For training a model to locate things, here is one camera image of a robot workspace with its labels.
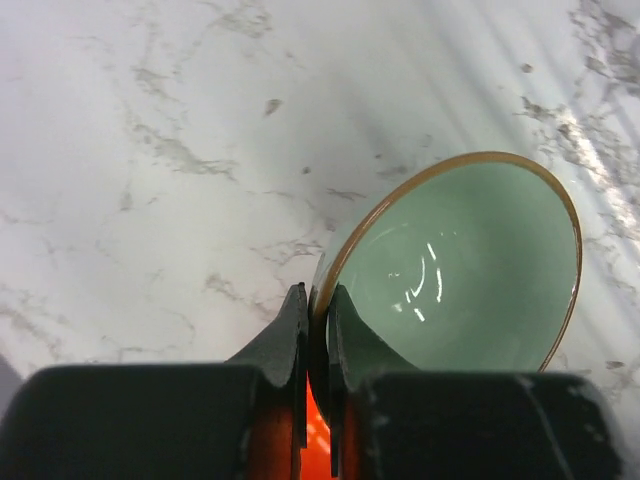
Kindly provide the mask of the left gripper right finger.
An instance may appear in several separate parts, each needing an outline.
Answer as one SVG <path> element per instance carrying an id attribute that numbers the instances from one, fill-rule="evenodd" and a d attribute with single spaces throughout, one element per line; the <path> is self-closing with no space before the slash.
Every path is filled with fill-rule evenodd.
<path id="1" fill-rule="evenodd" d="M 361 318 L 347 288 L 334 290 L 327 314 L 328 353 L 327 420 L 330 429 L 331 474 L 342 467 L 342 440 L 347 397 L 370 375 L 415 371 L 417 367 L 398 354 Z"/>

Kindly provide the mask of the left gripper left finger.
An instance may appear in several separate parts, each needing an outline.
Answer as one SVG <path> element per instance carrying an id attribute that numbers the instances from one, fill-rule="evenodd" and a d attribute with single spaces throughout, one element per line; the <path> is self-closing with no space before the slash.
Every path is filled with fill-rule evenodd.
<path id="1" fill-rule="evenodd" d="M 292 285 L 276 317 L 228 360 L 260 372 L 249 429 L 248 479 L 298 479 L 307 446 L 308 300 Z"/>

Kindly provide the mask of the green ceramic bowl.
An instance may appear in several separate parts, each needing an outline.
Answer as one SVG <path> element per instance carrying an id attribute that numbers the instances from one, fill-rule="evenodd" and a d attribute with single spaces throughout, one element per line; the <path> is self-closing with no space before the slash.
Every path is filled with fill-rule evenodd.
<path id="1" fill-rule="evenodd" d="M 567 329 L 582 262 L 569 193 L 513 153 L 459 155 L 366 201 L 332 235 L 312 281 L 309 378 L 320 412 L 337 285 L 417 369 L 537 372 Z"/>

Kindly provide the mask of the red plastic bowl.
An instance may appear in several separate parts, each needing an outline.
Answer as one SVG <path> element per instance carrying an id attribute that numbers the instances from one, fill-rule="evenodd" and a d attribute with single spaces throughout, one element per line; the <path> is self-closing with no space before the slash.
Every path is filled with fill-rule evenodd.
<path id="1" fill-rule="evenodd" d="M 247 447 L 247 479 L 364 479 L 358 424 L 343 375 L 330 381 L 323 418 L 311 384 L 282 388 L 263 381 L 255 397 Z"/>

